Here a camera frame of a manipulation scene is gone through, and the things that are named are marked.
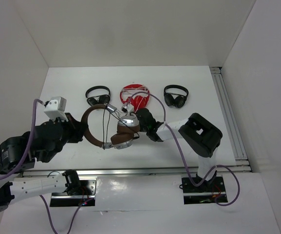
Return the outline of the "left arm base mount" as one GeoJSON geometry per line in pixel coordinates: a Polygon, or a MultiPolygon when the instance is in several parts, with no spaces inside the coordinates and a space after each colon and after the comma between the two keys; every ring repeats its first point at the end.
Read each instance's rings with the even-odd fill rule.
{"type": "Polygon", "coordinates": [[[75,170],[62,173],[67,185],[64,192],[52,193],[50,207],[83,207],[95,206],[97,178],[80,178],[75,170]]]}

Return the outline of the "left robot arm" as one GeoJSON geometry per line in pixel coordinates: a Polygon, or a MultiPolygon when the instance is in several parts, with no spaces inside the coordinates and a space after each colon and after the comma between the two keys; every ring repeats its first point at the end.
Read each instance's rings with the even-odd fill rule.
{"type": "Polygon", "coordinates": [[[83,140],[86,126],[67,113],[67,120],[57,118],[35,127],[32,145],[27,158],[18,169],[29,139],[29,132],[11,137],[0,145],[0,176],[12,169],[15,173],[0,180],[0,212],[10,204],[49,193],[74,195],[80,191],[81,183],[76,170],[66,170],[58,175],[46,178],[15,181],[20,173],[32,169],[36,161],[48,163],[62,151],[67,143],[79,143],[83,140]]]}

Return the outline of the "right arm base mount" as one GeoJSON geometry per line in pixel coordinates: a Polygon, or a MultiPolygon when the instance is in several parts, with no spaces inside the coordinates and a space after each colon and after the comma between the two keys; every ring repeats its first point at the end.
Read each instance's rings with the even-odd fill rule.
{"type": "Polygon", "coordinates": [[[179,188],[183,191],[185,205],[215,203],[216,198],[218,203],[228,202],[222,176],[216,177],[209,185],[204,182],[199,187],[193,186],[188,177],[183,177],[179,188]]]}

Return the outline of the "brown silver headphones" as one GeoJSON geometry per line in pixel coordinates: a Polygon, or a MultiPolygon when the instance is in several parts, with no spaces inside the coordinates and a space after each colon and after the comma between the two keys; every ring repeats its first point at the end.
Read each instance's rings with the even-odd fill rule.
{"type": "Polygon", "coordinates": [[[114,113],[117,108],[110,104],[96,104],[88,108],[81,118],[81,123],[84,124],[86,130],[84,131],[84,137],[94,146],[102,149],[125,149],[132,145],[134,139],[139,138],[140,123],[136,116],[125,115],[118,118],[114,113]],[[117,119],[116,134],[110,138],[110,142],[103,142],[95,138],[88,124],[89,115],[95,110],[108,111],[110,115],[113,115],[117,119]]]}

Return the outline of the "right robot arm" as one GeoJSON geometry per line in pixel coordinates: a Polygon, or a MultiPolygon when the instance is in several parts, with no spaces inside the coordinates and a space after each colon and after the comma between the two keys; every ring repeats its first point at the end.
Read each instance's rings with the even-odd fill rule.
{"type": "Polygon", "coordinates": [[[174,140],[193,186],[202,191],[208,191],[213,187],[217,175],[215,151],[221,144],[223,137],[221,130],[198,113],[171,123],[156,121],[147,108],[138,110],[136,116],[140,122],[140,131],[146,133],[152,141],[174,140]],[[179,139],[184,139],[198,156],[198,170],[195,178],[192,178],[189,172],[179,139]]]}

